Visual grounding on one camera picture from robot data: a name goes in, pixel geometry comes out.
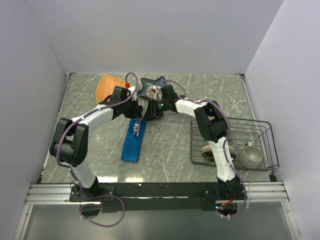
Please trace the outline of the silver fork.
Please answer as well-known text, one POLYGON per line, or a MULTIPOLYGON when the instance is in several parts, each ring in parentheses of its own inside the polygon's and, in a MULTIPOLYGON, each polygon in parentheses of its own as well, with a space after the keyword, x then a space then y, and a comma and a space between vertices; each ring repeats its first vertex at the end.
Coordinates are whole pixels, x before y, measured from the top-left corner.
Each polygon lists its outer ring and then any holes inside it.
POLYGON ((138 118, 135 123, 134 123, 134 126, 133 126, 133 136, 138 136, 139 133, 140 133, 140 125, 141 125, 141 119, 138 118))

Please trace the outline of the blue cloth napkin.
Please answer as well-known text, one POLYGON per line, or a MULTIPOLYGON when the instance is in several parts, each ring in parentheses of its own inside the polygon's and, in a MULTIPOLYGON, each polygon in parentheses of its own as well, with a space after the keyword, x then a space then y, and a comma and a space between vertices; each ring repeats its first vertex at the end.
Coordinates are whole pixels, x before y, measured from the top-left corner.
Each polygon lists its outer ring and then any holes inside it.
POLYGON ((131 119, 128 125, 127 134, 121 153, 121 160, 124 162, 137 163, 139 161, 147 122, 143 119, 140 121, 137 135, 134 133, 136 121, 138 121, 137 118, 131 119))

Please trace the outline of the silver spoon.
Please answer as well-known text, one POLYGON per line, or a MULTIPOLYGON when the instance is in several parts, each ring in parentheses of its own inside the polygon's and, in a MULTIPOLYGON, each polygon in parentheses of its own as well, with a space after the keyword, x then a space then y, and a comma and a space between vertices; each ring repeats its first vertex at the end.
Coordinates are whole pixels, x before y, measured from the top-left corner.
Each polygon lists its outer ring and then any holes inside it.
POLYGON ((136 123, 135 123, 135 129, 136 129, 135 134, 136 134, 136 136, 138 136, 138 135, 139 135, 139 132, 140 132, 140 125, 141 125, 141 119, 137 119, 137 120, 136 120, 136 123))

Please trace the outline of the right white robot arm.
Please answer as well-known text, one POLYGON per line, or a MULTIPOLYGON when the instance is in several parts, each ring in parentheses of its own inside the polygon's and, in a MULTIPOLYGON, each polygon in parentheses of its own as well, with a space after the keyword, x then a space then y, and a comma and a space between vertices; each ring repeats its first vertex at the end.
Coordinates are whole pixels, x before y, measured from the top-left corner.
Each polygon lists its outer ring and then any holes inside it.
POLYGON ((241 182, 228 145, 230 122, 217 103, 178 96, 170 84, 165 87, 152 86, 150 92, 151 99, 144 119, 155 120, 162 117, 165 111, 195 118, 198 130, 202 138, 208 142, 216 164, 218 183, 212 194, 226 200, 236 195, 241 182))

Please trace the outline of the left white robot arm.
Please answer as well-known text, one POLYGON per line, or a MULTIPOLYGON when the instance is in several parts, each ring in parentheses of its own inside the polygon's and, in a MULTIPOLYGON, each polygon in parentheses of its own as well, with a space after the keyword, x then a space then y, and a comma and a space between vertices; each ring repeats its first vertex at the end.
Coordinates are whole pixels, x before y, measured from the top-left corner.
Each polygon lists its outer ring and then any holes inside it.
POLYGON ((70 172, 81 195, 88 201, 94 201, 99 195, 98 178, 86 161, 89 133, 121 115, 128 119, 141 117, 137 90, 137 86, 116 86, 113 93, 92 110, 71 119, 63 117, 57 122, 49 154, 70 172))

